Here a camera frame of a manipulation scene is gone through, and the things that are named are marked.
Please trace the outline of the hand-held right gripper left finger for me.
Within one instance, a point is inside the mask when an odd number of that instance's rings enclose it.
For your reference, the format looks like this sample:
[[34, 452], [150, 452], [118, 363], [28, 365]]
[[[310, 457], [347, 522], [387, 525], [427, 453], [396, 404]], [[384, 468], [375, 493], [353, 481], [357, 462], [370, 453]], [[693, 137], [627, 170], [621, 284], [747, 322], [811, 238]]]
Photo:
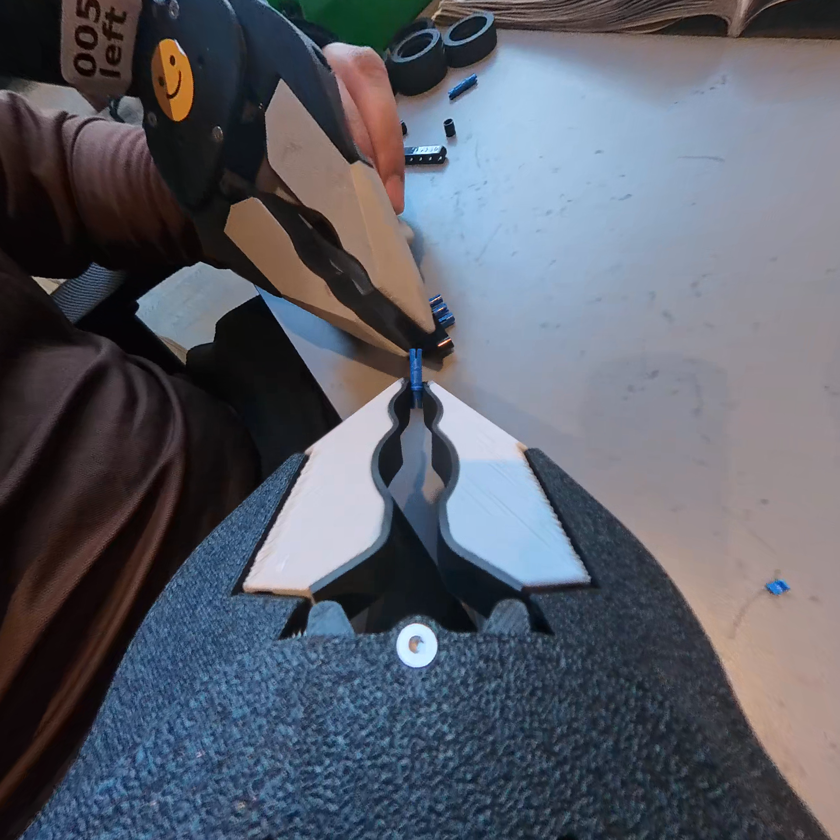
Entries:
[[411, 402], [408, 380], [395, 381], [306, 450], [243, 593], [363, 608], [404, 586], [417, 536], [389, 485], [403, 465]]

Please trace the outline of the open instruction booklet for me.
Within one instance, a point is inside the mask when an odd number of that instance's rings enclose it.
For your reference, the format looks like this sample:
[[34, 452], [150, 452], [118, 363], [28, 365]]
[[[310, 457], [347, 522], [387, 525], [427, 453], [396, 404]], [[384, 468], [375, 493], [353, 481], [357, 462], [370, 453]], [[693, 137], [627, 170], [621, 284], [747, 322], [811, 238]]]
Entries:
[[494, 15], [501, 28], [586, 34], [650, 34], [690, 20], [698, 31], [729, 37], [837, 38], [839, 2], [834, 1], [443, 1], [436, 23], [478, 12]]

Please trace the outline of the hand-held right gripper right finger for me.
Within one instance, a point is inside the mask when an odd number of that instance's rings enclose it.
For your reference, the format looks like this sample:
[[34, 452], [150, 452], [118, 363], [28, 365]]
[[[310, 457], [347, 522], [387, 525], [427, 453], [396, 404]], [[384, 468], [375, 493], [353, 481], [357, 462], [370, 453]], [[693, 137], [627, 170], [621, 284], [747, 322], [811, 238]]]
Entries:
[[443, 483], [437, 564], [455, 598], [489, 617], [502, 601], [590, 586], [526, 446], [437, 383], [423, 411]]

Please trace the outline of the black beam assembly blue pins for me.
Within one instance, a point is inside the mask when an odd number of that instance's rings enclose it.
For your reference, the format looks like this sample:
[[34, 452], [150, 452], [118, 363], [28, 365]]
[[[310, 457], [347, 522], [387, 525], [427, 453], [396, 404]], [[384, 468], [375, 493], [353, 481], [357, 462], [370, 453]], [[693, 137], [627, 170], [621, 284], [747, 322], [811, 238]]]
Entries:
[[455, 316], [439, 294], [429, 298], [428, 303], [435, 326], [432, 338], [434, 344], [430, 346], [429, 353], [442, 360], [452, 354], [455, 349], [453, 340], [448, 334], [448, 329], [455, 326]]

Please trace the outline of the green plastic bin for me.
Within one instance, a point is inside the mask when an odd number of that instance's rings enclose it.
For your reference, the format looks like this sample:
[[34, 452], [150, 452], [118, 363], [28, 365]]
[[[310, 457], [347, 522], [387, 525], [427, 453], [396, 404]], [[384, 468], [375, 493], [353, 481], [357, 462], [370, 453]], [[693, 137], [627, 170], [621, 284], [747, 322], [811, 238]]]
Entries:
[[268, 1], [319, 46], [340, 42], [383, 51], [433, 1]]

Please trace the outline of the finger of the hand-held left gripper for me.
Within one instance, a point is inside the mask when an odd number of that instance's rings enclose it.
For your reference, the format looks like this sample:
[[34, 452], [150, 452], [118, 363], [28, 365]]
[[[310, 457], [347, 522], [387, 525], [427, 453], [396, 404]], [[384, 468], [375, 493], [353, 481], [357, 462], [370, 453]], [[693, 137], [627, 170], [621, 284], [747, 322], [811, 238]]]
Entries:
[[266, 110], [266, 147], [272, 171], [331, 224], [374, 291], [422, 336], [433, 336], [424, 281], [381, 177], [367, 161], [349, 163], [284, 80]]
[[407, 350], [382, 337], [331, 292], [301, 260], [286, 230], [256, 197], [231, 206], [226, 236], [268, 281], [269, 290], [368, 344], [406, 358]]

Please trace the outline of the person's left forearm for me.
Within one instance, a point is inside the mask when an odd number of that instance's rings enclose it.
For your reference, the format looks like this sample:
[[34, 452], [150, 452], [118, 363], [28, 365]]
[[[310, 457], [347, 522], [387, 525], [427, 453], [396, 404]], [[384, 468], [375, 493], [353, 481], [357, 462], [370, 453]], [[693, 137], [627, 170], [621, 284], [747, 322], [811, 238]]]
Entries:
[[70, 279], [191, 266], [196, 229], [157, 171], [141, 128], [1, 97], [2, 275]]

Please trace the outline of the person's brown shirt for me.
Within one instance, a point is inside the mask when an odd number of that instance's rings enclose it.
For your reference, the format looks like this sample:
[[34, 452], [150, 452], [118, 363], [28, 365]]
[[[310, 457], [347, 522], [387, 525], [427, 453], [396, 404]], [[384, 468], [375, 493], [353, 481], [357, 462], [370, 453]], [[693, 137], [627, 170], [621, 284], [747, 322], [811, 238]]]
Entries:
[[2, 256], [1, 820], [85, 738], [168, 580], [256, 488], [234, 412], [76, 329]]

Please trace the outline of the light grey desk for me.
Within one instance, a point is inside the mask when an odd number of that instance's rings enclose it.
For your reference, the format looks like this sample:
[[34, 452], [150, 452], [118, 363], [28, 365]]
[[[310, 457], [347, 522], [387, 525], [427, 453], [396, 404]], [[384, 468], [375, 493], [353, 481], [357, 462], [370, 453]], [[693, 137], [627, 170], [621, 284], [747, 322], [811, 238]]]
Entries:
[[647, 546], [832, 838], [838, 59], [836, 39], [504, 31], [462, 97], [467, 70], [398, 106], [408, 143], [448, 146], [406, 172], [456, 319], [429, 377]]

